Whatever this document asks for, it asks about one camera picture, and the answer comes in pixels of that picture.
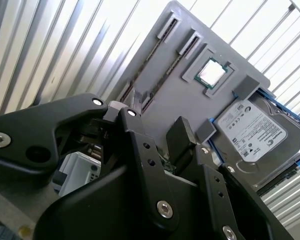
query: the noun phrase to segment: black bracket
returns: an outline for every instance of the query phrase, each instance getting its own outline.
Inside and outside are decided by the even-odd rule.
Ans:
[[[169,160],[176,167],[176,174],[182,172],[193,157],[197,145],[194,133],[187,119],[180,116],[166,134]]]
[[[140,194],[136,194],[136,202],[141,202],[140,209],[144,211],[143,226],[153,236],[159,236],[159,233],[162,236],[164,232],[168,235],[178,227],[179,214],[156,144],[151,137],[145,135],[141,117],[134,110],[122,108],[119,119],[125,132],[124,139],[131,146],[125,150],[125,158],[129,169],[133,170],[131,175],[135,184],[131,187],[131,192]],[[159,205],[161,201],[168,203],[168,206]],[[170,213],[160,214],[161,207]]]
[[[204,154],[201,146],[197,145],[193,159],[179,176],[198,185],[202,204],[207,206],[202,214],[207,216],[208,221],[204,225],[209,229],[207,232],[211,239],[224,239],[225,229],[230,227],[236,239],[244,240],[237,226],[224,177],[205,164]]]
[[[84,93],[0,116],[0,133],[10,138],[0,147],[0,180],[47,183],[61,154],[76,150],[73,144],[65,150],[72,129],[85,118],[102,118],[107,109],[95,95]]]
[[[232,199],[240,232],[247,239],[293,240],[258,194],[228,164],[219,167]]]

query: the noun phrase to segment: gray surface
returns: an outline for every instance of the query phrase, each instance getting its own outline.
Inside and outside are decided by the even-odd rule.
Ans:
[[[16,234],[27,226],[32,233],[23,239],[31,240],[40,216],[58,198],[51,184],[34,190],[26,182],[0,182],[0,222]]]
[[[164,39],[164,42],[165,43],[168,43],[171,36],[175,33],[175,31],[178,29],[179,25],[180,25],[180,22],[182,21],[182,19],[177,15],[175,14],[174,12],[170,12],[169,13],[169,17],[168,17],[168,20],[166,21],[166,23],[164,24],[163,28],[160,29],[160,32],[157,34],[157,38],[158,39],[161,39],[164,34],[165,34],[165,31],[167,30],[167,28],[169,28],[170,24],[172,23],[173,20],[177,20],[174,28],[172,29],[172,31],[170,32],[171,35],[168,35],[167,37],[165,37]]]
[[[188,59],[183,57],[180,60],[155,95],[153,102],[142,115],[146,133],[154,138],[157,145],[165,149],[167,148],[166,133],[179,116],[188,119],[193,131],[197,131],[204,119],[216,118],[234,100],[232,91],[242,82],[247,74],[259,81],[260,85],[266,89],[270,85],[270,81],[266,77],[250,65],[227,43],[180,4],[173,1],[168,4],[159,17],[118,81],[109,99],[115,99],[120,94],[120,90],[124,88],[127,79],[132,79],[138,72],[138,69],[158,42],[157,34],[167,22],[171,11],[181,18],[181,23],[172,34],[172,37],[157,48],[157,51],[147,63],[134,85],[135,89],[141,93],[151,91],[179,56],[177,51],[185,40],[187,40],[189,33],[196,30],[203,36],[203,40],[197,47],[197,50]],[[215,49],[217,51],[216,54],[221,55],[224,61],[231,63],[237,68],[233,73],[231,81],[226,82],[222,91],[218,92],[214,98],[209,98],[203,94],[206,88],[198,81],[192,80],[189,83],[181,78],[203,50],[205,43]]]
[[[178,50],[178,53],[180,55],[183,55],[186,53],[186,50],[187,50],[187,47],[191,44],[191,42],[197,38],[197,41],[196,43],[193,45],[193,47],[191,48],[190,51],[188,51],[186,53],[186,55],[184,56],[186,59],[190,58],[191,55],[194,53],[194,51],[197,50],[197,47],[199,47],[200,43],[202,42],[203,40],[203,37],[196,31],[196,30],[193,30],[190,31],[190,34],[189,34],[189,38],[185,41],[185,44],[182,45],[182,47],[180,48],[180,50]]]
[[[246,76],[244,81],[241,82],[233,91],[241,100],[246,100],[259,88],[260,83],[250,76]]]
[[[203,144],[207,140],[211,138],[213,134],[216,132],[215,126],[209,121],[209,119],[206,119],[202,125],[198,128],[198,130],[195,132],[197,138],[199,139],[200,143]]]
[[[300,170],[264,195],[262,200],[295,240],[300,240]]]
[[[254,93],[249,100],[287,132],[287,137],[256,162],[245,162],[228,138],[217,131],[212,141],[226,163],[257,191],[300,159],[300,124]]]

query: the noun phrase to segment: sticker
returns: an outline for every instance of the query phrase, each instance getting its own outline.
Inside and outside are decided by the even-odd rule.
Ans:
[[[256,162],[286,138],[287,132],[249,100],[237,101],[217,120],[245,162]]]

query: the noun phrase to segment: black mechanical arm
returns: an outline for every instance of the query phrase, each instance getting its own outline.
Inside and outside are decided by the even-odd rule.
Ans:
[[[183,117],[164,171],[141,116],[82,94],[0,116],[0,222],[23,239],[292,240],[234,169],[212,162]],[[69,153],[101,146],[101,176],[59,197]]]

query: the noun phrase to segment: gray plastic panel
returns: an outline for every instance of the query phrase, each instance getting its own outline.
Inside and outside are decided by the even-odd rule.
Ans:
[[[260,83],[250,76],[246,76],[243,82],[233,91],[241,100],[246,100],[259,88]]]
[[[200,143],[203,144],[208,141],[212,137],[212,135],[216,133],[216,131],[217,130],[212,122],[210,122],[209,119],[206,119],[195,132],[195,134]]]
[[[163,86],[154,96],[152,103],[142,114],[146,134],[153,137],[156,144],[165,149],[167,149],[166,133],[179,116],[188,119],[192,130],[196,132],[205,119],[216,118],[234,100],[233,90],[244,80],[246,75],[257,80],[260,86],[265,89],[270,86],[270,81],[249,64],[246,59],[178,2],[172,1],[167,5],[153,26],[108,100],[116,99],[127,81],[132,80],[135,74],[138,73],[140,67],[158,43],[157,35],[163,29],[172,13],[175,13],[180,19],[177,29],[172,33],[173,36],[169,38],[168,42],[162,42],[158,46],[134,83],[135,89],[140,93],[151,92],[171,64],[180,56],[178,50],[182,49],[183,45],[189,42],[188,40],[192,36],[193,31],[202,36],[199,46],[196,47],[190,56],[187,55],[187,58],[183,57],[178,62]],[[203,93],[207,88],[197,80],[187,82],[182,79],[182,75],[200,55],[206,45],[213,48],[216,51],[215,54],[224,61],[221,64],[229,62],[236,68],[231,79],[225,82],[222,90],[216,92],[213,98]]]
[[[197,47],[200,45],[200,43],[202,42],[202,36],[195,30],[192,30],[190,32],[190,37],[188,40],[186,40],[185,44],[181,47],[180,50],[178,50],[178,53],[180,55],[183,55],[186,51],[187,51],[187,47],[191,44],[191,42],[195,39],[198,38],[198,41],[194,44],[194,46],[191,48],[190,51],[188,51],[186,53],[186,55],[184,56],[185,59],[189,59],[191,57],[191,55],[197,50]]]

